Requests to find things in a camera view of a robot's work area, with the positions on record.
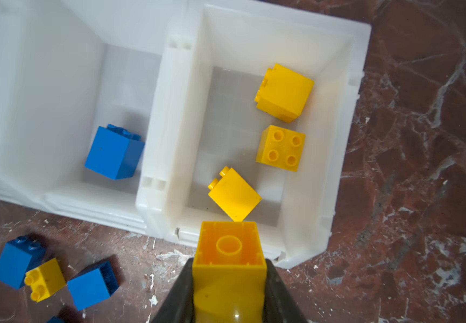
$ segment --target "blue brick side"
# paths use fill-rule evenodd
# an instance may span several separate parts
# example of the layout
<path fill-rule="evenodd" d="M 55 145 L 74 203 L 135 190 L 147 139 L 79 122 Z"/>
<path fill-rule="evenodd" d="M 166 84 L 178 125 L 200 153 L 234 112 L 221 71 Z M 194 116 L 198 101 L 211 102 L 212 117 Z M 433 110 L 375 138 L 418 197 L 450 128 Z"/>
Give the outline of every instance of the blue brick side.
<path fill-rule="evenodd" d="M 57 316 L 52 317 L 50 320 L 48 320 L 47 323 L 65 323 L 63 320 L 58 318 Z"/>
<path fill-rule="evenodd" d="M 39 265 L 45 249 L 27 237 L 7 242 L 0 255 L 0 281 L 16 289 L 25 286 L 25 273 Z"/>
<path fill-rule="evenodd" d="M 84 166 L 111 179 L 133 177 L 145 146 L 140 140 L 121 127 L 99 127 Z"/>
<path fill-rule="evenodd" d="M 118 289 L 110 262 L 87 268 L 68 281 L 68 290 L 79 311 L 108 299 Z"/>

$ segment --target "white plastic bin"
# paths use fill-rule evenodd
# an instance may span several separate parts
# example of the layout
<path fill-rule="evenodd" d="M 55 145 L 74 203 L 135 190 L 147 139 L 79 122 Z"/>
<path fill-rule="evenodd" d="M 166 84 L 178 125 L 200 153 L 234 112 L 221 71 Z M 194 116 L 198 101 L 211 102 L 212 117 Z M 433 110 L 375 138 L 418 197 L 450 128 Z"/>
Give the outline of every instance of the white plastic bin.
<path fill-rule="evenodd" d="M 229 221 L 224 166 L 263 197 L 264 255 L 327 247 L 370 26 L 248 0 L 0 0 L 0 198 L 195 246 Z M 316 84 L 290 124 L 255 108 L 268 68 Z M 98 126 L 146 140 L 133 178 L 84 168 Z M 256 164 L 270 124 L 306 134 L 299 171 Z"/>
<path fill-rule="evenodd" d="M 145 234 L 133 178 L 84 162 L 98 126 L 142 135 L 181 1 L 0 1 L 0 198 Z"/>
<path fill-rule="evenodd" d="M 264 255 L 293 267 L 327 247 L 370 26 L 266 3 L 191 1 L 169 34 L 154 95 L 136 204 L 154 234 L 196 245 L 202 221 L 228 221 L 206 186 L 236 168 L 263 201 Z M 290 124 L 255 108 L 279 63 L 316 83 Z M 270 124 L 306 134 L 297 173 L 255 163 Z"/>

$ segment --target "yellow lego brick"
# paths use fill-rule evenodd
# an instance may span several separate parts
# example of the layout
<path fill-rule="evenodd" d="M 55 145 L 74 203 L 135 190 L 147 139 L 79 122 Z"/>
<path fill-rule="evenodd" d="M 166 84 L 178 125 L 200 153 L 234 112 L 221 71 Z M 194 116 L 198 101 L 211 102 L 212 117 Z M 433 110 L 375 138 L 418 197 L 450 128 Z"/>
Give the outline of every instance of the yellow lego brick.
<path fill-rule="evenodd" d="M 305 137 L 304 133 L 269 126 L 262 133 L 256 162 L 288 171 L 298 171 Z"/>
<path fill-rule="evenodd" d="M 314 81 L 276 64 L 268 69 L 256 93 L 257 108 L 284 122 L 301 115 Z"/>
<path fill-rule="evenodd" d="M 260 203 L 262 198 L 249 184 L 228 166 L 220 172 L 222 179 L 217 178 L 208 185 L 211 197 L 226 214 L 235 222 L 241 222 Z"/>
<path fill-rule="evenodd" d="M 25 285 L 32 288 L 30 298 L 40 302 L 54 295 L 66 285 L 57 259 L 54 258 L 25 274 Z"/>
<path fill-rule="evenodd" d="M 254 222 L 203 222 L 192 265 L 196 322 L 261 322 L 267 264 Z"/>

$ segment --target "lego brick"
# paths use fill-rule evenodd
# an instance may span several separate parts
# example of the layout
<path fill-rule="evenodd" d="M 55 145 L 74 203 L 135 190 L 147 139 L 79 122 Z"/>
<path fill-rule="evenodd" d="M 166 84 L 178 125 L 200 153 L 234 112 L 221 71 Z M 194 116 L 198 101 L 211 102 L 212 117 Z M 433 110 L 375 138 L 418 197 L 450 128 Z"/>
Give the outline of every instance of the lego brick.
<path fill-rule="evenodd" d="M 233 219 L 241 222 L 260 203 L 262 198 L 249 184 L 228 166 L 220 172 L 221 180 L 215 178 L 208 188 L 208 196 Z"/>
<path fill-rule="evenodd" d="M 314 81 L 276 64 L 268 69 L 256 93 L 257 108 L 284 122 L 301 115 Z"/>
<path fill-rule="evenodd" d="M 51 259 L 28 271 L 25 277 L 25 285 L 31 287 L 30 298 L 35 302 L 43 301 L 63 288 L 66 281 L 62 276 L 57 259 Z"/>
<path fill-rule="evenodd" d="M 298 171 L 305 134 L 277 126 L 269 126 L 262 132 L 256 162 L 287 171 Z"/>
<path fill-rule="evenodd" d="M 5 244 L 0 255 L 0 281 L 16 289 L 25 285 L 25 274 L 41 265 L 45 249 L 27 237 L 17 237 Z"/>
<path fill-rule="evenodd" d="M 267 264 L 255 222 L 203 222 L 192 265 L 196 322 L 260 322 Z"/>
<path fill-rule="evenodd" d="M 50 320 L 48 320 L 47 323 L 65 323 L 63 320 L 58 318 L 57 316 L 52 317 Z"/>
<path fill-rule="evenodd" d="M 103 262 L 82 271 L 68 281 L 68 290 L 79 311 L 107 300 L 118 288 L 110 262 Z"/>
<path fill-rule="evenodd" d="M 126 129 L 99 127 L 84 166 L 111 179 L 134 176 L 145 143 Z"/>

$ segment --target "marble floor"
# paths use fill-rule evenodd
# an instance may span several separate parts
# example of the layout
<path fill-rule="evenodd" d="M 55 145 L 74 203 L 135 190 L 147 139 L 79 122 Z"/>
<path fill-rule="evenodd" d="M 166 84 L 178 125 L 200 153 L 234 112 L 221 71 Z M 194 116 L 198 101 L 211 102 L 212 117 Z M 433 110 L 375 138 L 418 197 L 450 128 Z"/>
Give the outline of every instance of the marble floor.
<path fill-rule="evenodd" d="M 275 0 L 372 24 L 327 251 L 279 273 L 310 322 L 466 322 L 466 0 Z M 192 248 L 0 202 L 0 252 L 32 234 L 66 278 L 120 288 L 77 312 L 0 283 L 0 322 L 148 322 Z"/>

